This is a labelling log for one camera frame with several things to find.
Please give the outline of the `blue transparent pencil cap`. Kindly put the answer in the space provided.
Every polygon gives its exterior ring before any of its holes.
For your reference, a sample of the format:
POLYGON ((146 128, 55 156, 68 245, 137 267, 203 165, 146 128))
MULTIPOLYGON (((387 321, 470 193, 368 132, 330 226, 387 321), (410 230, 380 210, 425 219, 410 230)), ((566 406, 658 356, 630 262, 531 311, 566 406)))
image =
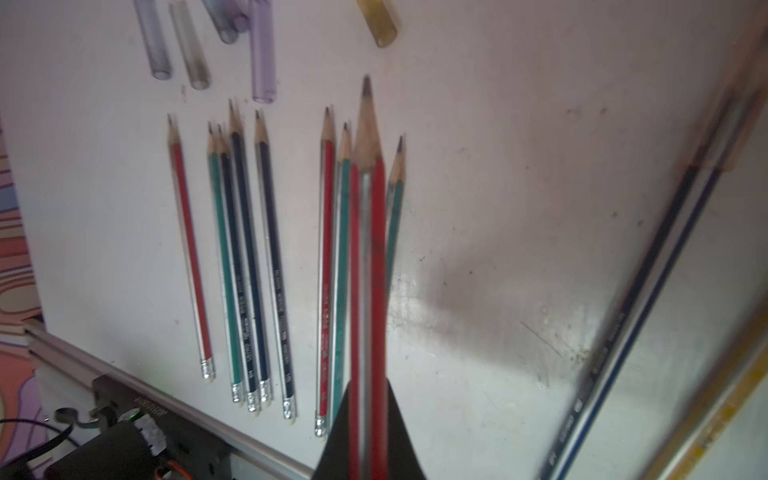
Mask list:
POLYGON ((227 45, 234 44, 239 34, 227 15, 224 2, 220 0, 202 0, 202 4, 220 40, 227 45))

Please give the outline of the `dark blue pencil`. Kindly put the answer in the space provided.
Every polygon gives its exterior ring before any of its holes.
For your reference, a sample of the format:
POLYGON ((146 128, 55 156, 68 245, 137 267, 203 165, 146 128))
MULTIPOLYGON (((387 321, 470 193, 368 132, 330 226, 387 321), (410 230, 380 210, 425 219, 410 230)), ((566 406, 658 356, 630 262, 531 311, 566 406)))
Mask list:
POLYGON ((272 402, 271 374, 266 328, 263 319, 263 302, 259 280, 257 242, 253 226, 247 155, 243 120, 235 102, 229 100, 229 133, 235 184, 238 235, 241 241, 244 265, 244 290, 248 306, 248 320, 256 365, 256 392, 259 409, 266 409, 272 402))
POLYGON ((229 241, 228 263, 230 265, 230 277, 233 287, 233 299, 236 325, 238 328, 238 347, 241 363, 243 364, 243 386, 245 389, 245 403, 248 411, 258 416, 261 411, 261 402, 257 388, 257 375, 253 358, 253 342, 248 320, 248 305, 245 287, 243 285, 243 265, 241 260, 240 238, 238 233, 236 187, 233 178, 233 165, 229 141, 226 139, 221 124, 216 127, 217 150, 219 155, 220 188, 225 204, 226 237, 229 241))

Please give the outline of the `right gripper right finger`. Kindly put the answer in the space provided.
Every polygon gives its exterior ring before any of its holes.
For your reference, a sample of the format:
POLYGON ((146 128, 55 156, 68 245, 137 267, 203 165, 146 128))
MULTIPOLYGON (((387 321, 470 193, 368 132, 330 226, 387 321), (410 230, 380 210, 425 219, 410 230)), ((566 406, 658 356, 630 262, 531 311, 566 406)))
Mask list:
POLYGON ((390 383, 388 387, 388 478, 390 480, 425 480, 401 410, 390 383))

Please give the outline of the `clear grey pencil cap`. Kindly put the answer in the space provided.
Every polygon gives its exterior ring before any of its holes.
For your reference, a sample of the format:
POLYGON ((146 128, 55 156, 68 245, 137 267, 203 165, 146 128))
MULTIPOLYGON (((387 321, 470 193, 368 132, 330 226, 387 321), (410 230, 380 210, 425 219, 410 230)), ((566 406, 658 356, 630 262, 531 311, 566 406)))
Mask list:
POLYGON ((173 76, 173 69, 162 31, 157 2, 155 0, 134 0, 133 3, 151 75, 157 80, 170 80, 173 76))

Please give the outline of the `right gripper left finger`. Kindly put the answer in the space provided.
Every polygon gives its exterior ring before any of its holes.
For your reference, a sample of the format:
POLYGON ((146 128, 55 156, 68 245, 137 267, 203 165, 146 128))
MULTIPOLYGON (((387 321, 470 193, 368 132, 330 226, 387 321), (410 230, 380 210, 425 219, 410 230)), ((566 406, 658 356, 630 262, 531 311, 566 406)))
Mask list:
POLYGON ((359 433, 358 387, 350 381, 340 404, 338 418, 311 479, 359 479, 359 433))

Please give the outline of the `yellow transparent pencil cap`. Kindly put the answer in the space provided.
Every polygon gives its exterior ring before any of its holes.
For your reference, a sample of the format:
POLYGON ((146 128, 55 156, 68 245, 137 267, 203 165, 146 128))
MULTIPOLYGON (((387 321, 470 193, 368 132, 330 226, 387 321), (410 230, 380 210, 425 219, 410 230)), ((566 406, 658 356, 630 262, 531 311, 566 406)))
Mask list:
POLYGON ((383 0, 357 0, 356 3, 376 45, 379 48, 386 48, 391 45, 398 36, 398 29, 387 2, 383 0))

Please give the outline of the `green pencil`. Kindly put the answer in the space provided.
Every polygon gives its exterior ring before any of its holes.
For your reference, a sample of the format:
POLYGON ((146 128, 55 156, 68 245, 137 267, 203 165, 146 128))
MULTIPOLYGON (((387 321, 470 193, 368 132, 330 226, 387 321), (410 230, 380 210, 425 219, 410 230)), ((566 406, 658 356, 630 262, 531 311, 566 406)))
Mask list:
POLYGON ((243 380, 241 373, 241 360, 237 340, 236 318, 234 312, 234 297, 231 284, 230 262, 229 262, 229 242, 226 232, 226 220, 224 203, 220 185, 219 156, 217 146, 217 135, 214 132, 213 124, 208 122, 208 140, 207 140, 207 164, 209 171, 210 188, 213 199, 213 211, 216 222, 216 232, 218 241, 218 259, 219 259, 219 278, 222 295, 223 320, 225 326, 225 335, 227 339, 227 355, 230 371, 230 394, 233 403, 242 406, 245 401, 243 391, 243 380))
POLYGON ((331 423, 338 417, 344 393, 344 363, 347 313, 347 276, 349 242, 349 176, 351 166, 351 132, 348 122, 342 127, 339 157, 335 164, 334 183, 334 329, 333 329, 333 389, 331 423))
POLYGON ((395 159, 388 181, 387 191, 387 256, 386 256, 386 287, 390 292, 393 278, 393 267, 399 226, 402 212, 404 185, 405 185, 405 136, 401 135, 398 141, 395 159))

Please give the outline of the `greenish clear pencil cap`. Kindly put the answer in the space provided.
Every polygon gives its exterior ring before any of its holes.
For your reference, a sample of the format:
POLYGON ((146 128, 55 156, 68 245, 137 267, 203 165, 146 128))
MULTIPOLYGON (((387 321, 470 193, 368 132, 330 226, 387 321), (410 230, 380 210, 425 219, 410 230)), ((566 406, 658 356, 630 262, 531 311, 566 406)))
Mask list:
POLYGON ((169 1, 169 12, 189 83, 195 90, 210 87, 210 71, 186 1, 169 1))

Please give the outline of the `lilac transparent pencil cap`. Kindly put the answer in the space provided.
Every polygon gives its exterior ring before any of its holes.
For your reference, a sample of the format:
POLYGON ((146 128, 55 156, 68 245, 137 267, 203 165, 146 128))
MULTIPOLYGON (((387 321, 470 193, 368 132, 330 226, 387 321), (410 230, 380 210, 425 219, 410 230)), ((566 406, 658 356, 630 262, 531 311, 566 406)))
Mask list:
POLYGON ((248 7, 252 98, 271 104, 277 97, 272 5, 269 0, 250 0, 248 7))

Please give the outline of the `purple transparent pencil cap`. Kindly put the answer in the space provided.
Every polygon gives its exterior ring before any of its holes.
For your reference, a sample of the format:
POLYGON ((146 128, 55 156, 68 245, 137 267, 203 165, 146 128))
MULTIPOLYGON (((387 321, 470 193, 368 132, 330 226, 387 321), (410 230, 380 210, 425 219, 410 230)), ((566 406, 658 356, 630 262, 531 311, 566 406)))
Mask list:
POLYGON ((247 32, 250 21, 244 3, 238 0, 222 0, 221 4, 232 28, 238 33, 247 32))

